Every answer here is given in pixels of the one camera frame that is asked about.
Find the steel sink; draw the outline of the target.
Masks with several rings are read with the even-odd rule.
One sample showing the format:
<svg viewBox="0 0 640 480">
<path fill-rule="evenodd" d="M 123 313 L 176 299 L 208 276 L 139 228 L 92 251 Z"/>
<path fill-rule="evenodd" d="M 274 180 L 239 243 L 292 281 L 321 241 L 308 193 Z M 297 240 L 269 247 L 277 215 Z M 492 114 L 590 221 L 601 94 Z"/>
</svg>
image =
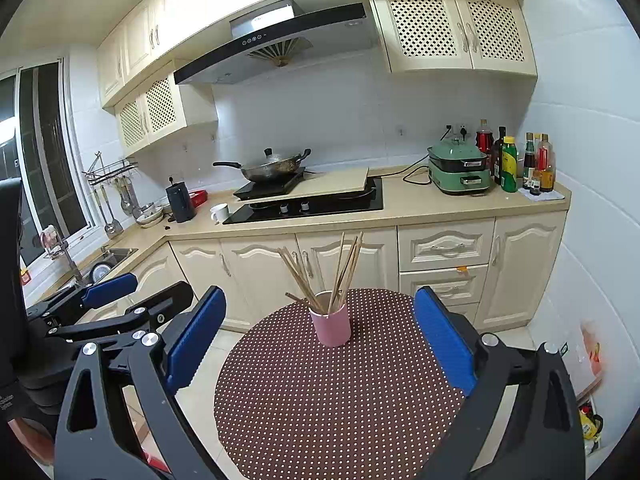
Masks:
<svg viewBox="0 0 640 480">
<path fill-rule="evenodd" d="M 119 263 L 137 252 L 137 248 L 101 248 L 101 253 L 93 258 L 80 272 L 85 285 L 94 285 L 102 281 Z"/>
</svg>

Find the chrome faucet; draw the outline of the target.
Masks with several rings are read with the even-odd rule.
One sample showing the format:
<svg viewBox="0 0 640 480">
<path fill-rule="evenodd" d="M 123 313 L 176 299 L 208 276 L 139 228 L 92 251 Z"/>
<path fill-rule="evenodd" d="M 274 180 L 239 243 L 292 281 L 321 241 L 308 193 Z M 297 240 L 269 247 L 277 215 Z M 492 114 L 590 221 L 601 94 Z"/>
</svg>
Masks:
<svg viewBox="0 0 640 480">
<path fill-rule="evenodd" d="M 40 243 L 44 248 L 46 255 L 52 259 L 61 259 L 65 261 L 70 268 L 70 273 L 73 275 L 78 285 L 85 285 L 86 280 L 82 276 L 76 262 L 70 256 L 68 252 L 68 241 L 63 238 L 58 232 L 58 229 L 53 225 L 46 226 L 40 233 Z"/>
</svg>

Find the stacked bowls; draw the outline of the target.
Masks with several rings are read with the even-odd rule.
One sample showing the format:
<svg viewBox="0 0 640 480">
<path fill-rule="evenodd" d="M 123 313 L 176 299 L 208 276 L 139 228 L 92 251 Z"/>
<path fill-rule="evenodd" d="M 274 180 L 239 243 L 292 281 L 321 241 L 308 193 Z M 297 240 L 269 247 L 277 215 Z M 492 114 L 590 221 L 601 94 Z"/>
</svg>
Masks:
<svg viewBox="0 0 640 480">
<path fill-rule="evenodd" d="M 151 226 L 156 226 L 164 218 L 164 208 L 155 204 L 144 208 L 136 218 L 136 223 L 142 229 L 149 229 Z"/>
</svg>

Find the white mug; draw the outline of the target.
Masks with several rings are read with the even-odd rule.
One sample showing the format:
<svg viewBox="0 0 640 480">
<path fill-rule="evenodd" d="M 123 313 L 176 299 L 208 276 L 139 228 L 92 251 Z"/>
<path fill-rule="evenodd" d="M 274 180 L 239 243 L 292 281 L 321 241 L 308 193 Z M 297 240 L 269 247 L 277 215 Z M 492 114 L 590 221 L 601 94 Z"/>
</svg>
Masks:
<svg viewBox="0 0 640 480">
<path fill-rule="evenodd" d="M 215 224 L 224 224 L 230 218 L 228 204 L 217 204 L 209 209 L 210 220 Z"/>
</svg>

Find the red container on counter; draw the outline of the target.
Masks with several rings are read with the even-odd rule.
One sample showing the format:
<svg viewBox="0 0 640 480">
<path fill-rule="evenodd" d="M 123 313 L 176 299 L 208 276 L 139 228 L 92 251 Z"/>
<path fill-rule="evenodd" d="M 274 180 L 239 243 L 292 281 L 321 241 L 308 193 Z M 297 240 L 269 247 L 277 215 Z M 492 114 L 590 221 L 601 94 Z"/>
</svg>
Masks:
<svg viewBox="0 0 640 480">
<path fill-rule="evenodd" d="M 206 190 L 194 190 L 189 193 L 191 204 L 194 208 L 205 204 L 208 200 L 208 193 Z"/>
</svg>

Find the brown polka dot tablecloth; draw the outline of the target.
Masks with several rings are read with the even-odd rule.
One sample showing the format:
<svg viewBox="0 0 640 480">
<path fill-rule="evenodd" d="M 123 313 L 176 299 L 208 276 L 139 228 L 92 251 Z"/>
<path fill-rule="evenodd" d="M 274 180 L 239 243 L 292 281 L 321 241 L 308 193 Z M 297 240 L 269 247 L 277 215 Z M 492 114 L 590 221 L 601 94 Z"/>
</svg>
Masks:
<svg viewBox="0 0 640 480">
<path fill-rule="evenodd" d="M 318 341 L 288 304 L 247 332 L 217 380 L 218 438 L 247 479 L 413 479 L 465 400 L 446 379 L 411 297 L 347 296 L 352 336 Z"/>
</svg>

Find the pink cylindrical utensil cup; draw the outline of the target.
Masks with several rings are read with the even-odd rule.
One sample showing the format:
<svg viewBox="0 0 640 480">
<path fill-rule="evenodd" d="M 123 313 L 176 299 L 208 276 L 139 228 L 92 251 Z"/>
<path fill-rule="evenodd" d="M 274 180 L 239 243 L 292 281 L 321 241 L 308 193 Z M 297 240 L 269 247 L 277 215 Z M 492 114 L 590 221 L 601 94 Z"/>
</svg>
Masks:
<svg viewBox="0 0 640 480">
<path fill-rule="evenodd" d="M 309 314 L 314 332 L 320 344 L 329 348 L 336 348 L 346 344 L 352 336 L 348 307 L 342 304 L 341 307 L 328 312 L 330 292 L 317 292 L 316 300 L 319 309 L 311 307 Z"/>
</svg>

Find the black wok with lid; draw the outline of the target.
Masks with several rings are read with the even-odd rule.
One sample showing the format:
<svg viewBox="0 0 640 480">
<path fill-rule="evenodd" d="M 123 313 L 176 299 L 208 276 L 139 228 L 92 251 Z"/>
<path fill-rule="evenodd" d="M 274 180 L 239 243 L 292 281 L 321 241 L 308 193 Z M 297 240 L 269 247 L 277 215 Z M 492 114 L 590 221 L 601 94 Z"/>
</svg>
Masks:
<svg viewBox="0 0 640 480">
<path fill-rule="evenodd" d="M 282 156 L 274 154 L 271 148 L 266 148 L 265 156 L 259 162 L 241 164 L 240 162 L 222 162 L 217 160 L 212 163 L 213 167 L 228 167 L 239 170 L 242 176 L 250 182 L 266 182 L 273 179 L 283 178 L 289 174 L 295 174 L 299 170 L 300 164 L 311 153 L 310 148 L 306 148 L 301 153 L 293 156 Z"/>
</svg>

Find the black induction cooktop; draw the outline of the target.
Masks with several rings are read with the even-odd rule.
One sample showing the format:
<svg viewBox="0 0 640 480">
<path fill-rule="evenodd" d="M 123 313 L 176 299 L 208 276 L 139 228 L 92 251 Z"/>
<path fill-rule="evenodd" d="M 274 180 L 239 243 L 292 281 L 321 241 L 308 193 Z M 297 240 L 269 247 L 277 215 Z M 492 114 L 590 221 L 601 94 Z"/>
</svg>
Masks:
<svg viewBox="0 0 640 480">
<path fill-rule="evenodd" d="M 282 197 L 269 197 L 262 202 L 244 203 L 224 220 L 224 225 L 290 220 L 328 214 L 352 214 L 378 211 L 383 207 L 382 178 L 367 177 L 364 188 L 355 192 L 305 197 L 293 197 L 288 194 Z"/>
</svg>

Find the dark green bottle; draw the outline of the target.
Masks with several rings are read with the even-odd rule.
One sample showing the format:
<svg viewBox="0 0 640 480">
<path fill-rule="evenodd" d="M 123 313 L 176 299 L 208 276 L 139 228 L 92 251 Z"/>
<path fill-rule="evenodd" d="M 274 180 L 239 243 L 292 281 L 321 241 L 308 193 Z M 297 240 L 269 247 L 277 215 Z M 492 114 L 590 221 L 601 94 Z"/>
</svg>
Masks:
<svg viewBox="0 0 640 480">
<path fill-rule="evenodd" d="M 532 132 L 526 133 L 525 155 L 523 162 L 523 188 L 529 190 L 536 169 L 536 145 Z"/>
</svg>

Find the green electric cooker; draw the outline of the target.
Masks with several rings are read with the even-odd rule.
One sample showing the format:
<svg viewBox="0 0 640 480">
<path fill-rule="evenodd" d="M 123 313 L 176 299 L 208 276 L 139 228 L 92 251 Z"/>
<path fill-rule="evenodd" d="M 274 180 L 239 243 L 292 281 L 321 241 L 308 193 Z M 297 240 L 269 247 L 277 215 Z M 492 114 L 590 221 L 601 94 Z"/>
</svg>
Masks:
<svg viewBox="0 0 640 480">
<path fill-rule="evenodd" d="M 427 150 L 431 180 L 443 193 L 485 193 L 490 188 L 487 155 L 460 139 L 445 139 Z"/>
</svg>

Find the dark soy sauce bottle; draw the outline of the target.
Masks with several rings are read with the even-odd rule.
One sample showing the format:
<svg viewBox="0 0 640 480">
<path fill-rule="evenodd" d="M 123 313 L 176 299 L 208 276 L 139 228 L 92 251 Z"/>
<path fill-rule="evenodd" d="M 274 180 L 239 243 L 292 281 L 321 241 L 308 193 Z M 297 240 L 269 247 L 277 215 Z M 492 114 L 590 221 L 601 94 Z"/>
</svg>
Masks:
<svg viewBox="0 0 640 480">
<path fill-rule="evenodd" d="M 503 140 L 506 137 L 506 127 L 500 126 L 498 129 L 498 136 L 494 144 L 492 144 L 491 157 L 492 157 L 492 176 L 494 177 L 495 184 L 501 186 L 502 177 L 502 149 Z"/>
</svg>

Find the black range hood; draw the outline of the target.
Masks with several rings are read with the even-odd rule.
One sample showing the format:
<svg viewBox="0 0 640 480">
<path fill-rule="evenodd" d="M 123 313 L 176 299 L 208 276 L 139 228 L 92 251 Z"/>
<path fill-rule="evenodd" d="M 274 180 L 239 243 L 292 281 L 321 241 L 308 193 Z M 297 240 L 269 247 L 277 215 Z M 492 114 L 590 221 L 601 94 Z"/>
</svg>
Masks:
<svg viewBox="0 0 640 480">
<path fill-rule="evenodd" d="M 295 63 L 368 50 L 370 16 L 361 3 L 305 13 L 279 0 L 230 22 L 231 40 L 174 73 L 176 84 L 238 84 Z"/>
</svg>

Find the cream upper cabinets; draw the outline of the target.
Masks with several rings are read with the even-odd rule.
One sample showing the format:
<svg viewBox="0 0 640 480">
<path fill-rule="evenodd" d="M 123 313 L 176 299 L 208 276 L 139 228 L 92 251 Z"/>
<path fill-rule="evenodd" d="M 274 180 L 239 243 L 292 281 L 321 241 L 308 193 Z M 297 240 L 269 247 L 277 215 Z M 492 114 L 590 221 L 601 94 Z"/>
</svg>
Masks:
<svg viewBox="0 0 640 480">
<path fill-rule="evenodd" d="M 213 86 L 379 44 L 393 73 L 535 76 L 522 0 L 141 0 L 98 50 L 101 104 L 133 155 L 214 122 Z"/>
</svg>

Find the wall utensil rack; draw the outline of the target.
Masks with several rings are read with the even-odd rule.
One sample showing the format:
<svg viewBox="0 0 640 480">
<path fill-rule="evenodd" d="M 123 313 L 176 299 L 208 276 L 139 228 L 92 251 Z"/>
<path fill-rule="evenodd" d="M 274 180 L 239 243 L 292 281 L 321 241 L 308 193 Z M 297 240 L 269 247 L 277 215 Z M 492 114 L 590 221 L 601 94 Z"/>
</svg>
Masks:
<svg viewBox="0 0 640 480">
<path fill-rule="evenodd" d="M 116 162 L 106 164 L 101 151 L 94 154 L 94 159 L 89 168 L 82 174 L 86 178 L 88 185 L 96 186 L 116 177 L 126 174 L 126 172 L 136 169 L 138 162 L 134 158 L 121 158 Z"/>
</svg>

